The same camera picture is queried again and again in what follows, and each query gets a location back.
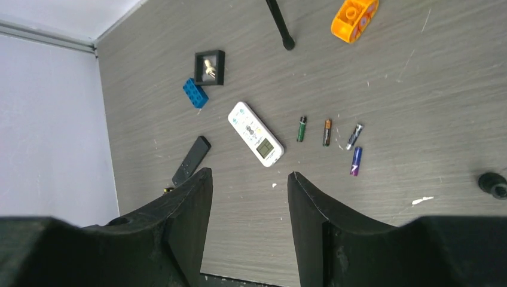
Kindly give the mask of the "green AAA battery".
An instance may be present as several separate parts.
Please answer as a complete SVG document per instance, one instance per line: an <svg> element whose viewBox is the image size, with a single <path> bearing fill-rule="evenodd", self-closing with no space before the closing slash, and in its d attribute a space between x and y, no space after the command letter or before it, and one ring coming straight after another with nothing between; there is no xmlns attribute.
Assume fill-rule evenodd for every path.
<svg viewBox="0 0 507 287"><path fill-rule="evenodd" d="M305 132L306 132L306 124L307 124L307 117L302 116L300 118L300 126L299 126L298 134L297 134L297 142L304 141L304 136L305 136Z"/></svg>

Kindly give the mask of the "white remote control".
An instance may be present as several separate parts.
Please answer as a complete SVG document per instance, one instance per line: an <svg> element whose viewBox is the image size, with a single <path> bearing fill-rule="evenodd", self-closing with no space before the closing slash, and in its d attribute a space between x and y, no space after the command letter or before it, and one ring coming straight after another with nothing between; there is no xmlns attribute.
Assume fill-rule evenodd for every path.
<svg viewBox="0 0 507 287"><path fill-rule="evenodd" d="M282 144L245 102L237 102L228 121L264 167L271 167L285 153Z"/></svg>

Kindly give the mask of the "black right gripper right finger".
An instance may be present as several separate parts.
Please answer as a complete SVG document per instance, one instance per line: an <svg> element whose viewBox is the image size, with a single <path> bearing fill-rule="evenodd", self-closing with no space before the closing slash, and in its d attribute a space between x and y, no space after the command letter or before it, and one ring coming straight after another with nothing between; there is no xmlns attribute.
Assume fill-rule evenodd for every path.
<svg viewBox="0 0 507 287"><path fill-rule="evenodd" d="M506 218L423 216L401 227L325 194L299 172L288 204L301 286L505 286Z"/></svg>

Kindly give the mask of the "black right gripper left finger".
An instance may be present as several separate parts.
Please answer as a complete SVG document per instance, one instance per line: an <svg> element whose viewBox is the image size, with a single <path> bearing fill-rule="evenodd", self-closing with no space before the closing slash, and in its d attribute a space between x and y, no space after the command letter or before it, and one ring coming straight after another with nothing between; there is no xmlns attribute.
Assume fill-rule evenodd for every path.
<svg viewBox="0 0 507 287"><path fill-rule="evenodd" d="M204 168L104 226L1 218L2 286L198 286L212 204Z"/></svg>

